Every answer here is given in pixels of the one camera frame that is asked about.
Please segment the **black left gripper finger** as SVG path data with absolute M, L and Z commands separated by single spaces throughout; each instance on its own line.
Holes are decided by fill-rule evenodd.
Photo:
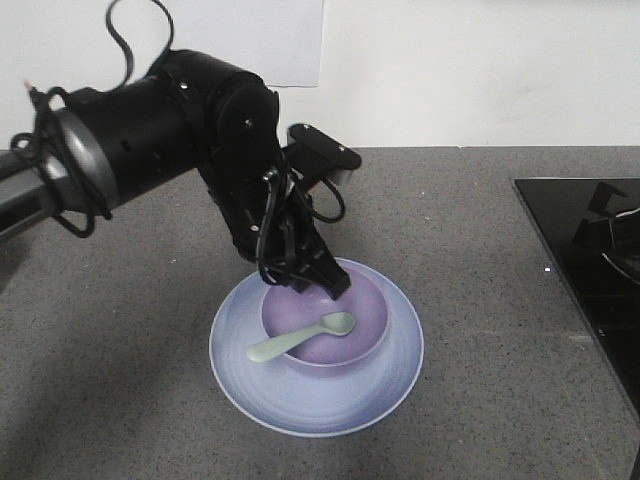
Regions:
M 332 300 L 337 300 L 351 286 L 349 274 L 328 252 L 309 257 L 306 265 L 304 279 L 310 285 L 320 287 Z

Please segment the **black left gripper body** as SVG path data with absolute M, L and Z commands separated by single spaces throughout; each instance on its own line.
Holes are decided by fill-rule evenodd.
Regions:
M 330 222 L 313 208 L 296 173 L 274 166 L 236 190 L 219 193 L 219 207 L 240 255 L 263 282 L 302 292 L 306 260 L 329 252 L 314 221 Z

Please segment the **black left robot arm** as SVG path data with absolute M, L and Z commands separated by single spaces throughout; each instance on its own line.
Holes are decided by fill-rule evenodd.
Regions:
M 256 74 L 190 51 L 163 54 L 110 92 L 29 90 L 34 127 L 1 155 L 1 236 L 52 218 L 77 237 L 97 218 L 197 170 L 239 254 L 262 279 L 330 297 L 349 287 L 315 222 L 311 189 L 334 189 L 358 154 L 308 124 L 276 129 L 279 99 Z

